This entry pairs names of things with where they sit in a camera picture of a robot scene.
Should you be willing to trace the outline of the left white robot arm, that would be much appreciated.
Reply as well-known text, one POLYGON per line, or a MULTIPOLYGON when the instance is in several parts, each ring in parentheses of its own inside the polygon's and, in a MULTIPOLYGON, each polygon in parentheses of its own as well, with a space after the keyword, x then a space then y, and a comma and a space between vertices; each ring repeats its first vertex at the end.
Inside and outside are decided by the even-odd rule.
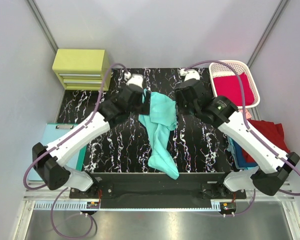
POLYGON ((68 161, 90 141, 125 122, 132 113, 149 115, 151 93, 129 84, 118 94, 96 105, 79 125, 46 146, 32 148, 33 169, 50 190, 63 186, 80 190, 87 198, 98 193, 97 181, 87 172, 68 167, 68 161))

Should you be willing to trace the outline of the teal t shirt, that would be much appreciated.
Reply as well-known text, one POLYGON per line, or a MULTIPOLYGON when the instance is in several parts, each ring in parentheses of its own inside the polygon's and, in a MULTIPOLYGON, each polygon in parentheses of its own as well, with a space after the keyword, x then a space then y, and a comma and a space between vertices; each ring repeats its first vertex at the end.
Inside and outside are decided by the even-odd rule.
POLYGON ((179 171, 167 150, 170 133, 177 127, 176 102, 165 94, 152 92, 149 114, 140 114, 138 120, 145 127, 151 146, 148 166, 176 180, 179 171))

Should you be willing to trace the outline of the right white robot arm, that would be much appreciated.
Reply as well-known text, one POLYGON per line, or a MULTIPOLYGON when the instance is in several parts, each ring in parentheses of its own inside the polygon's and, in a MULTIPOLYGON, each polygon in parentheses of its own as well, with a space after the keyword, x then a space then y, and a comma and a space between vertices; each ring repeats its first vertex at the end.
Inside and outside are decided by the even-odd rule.
POLYGON ((257 189, 274 196, 287 180, 291 166, 300 157, 287 153, 271 143, 252 125, 245 125, 244 115, 225 96, 210 97, 197 79, 189 79, 174 89, 177 110, 182 115, 193 115, 232 138, 257 163, 257 166, 226 173, 217 185, 218 195, 229 198, 239 190, 257 189))

